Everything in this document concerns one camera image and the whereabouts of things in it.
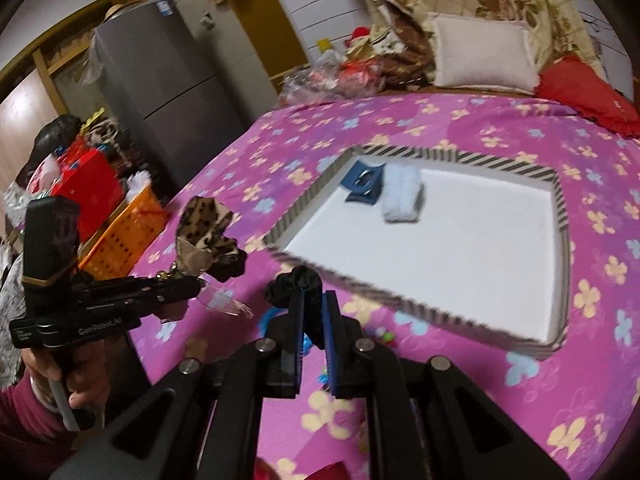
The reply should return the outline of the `person's left hand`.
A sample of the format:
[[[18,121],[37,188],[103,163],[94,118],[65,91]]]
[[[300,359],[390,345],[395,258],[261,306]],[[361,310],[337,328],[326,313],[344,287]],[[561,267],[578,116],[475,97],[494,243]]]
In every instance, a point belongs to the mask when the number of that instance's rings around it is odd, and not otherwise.
[[[111,394],[110,369],[113,345],[100,340],[74,350],[70,367],[62,370],[59,358],[47,349],[22,349],[21,358],[29,374],[36,399],[46,408],[56,408],[51,382],[66,385],[67,402],[76,408],[104,408]]]

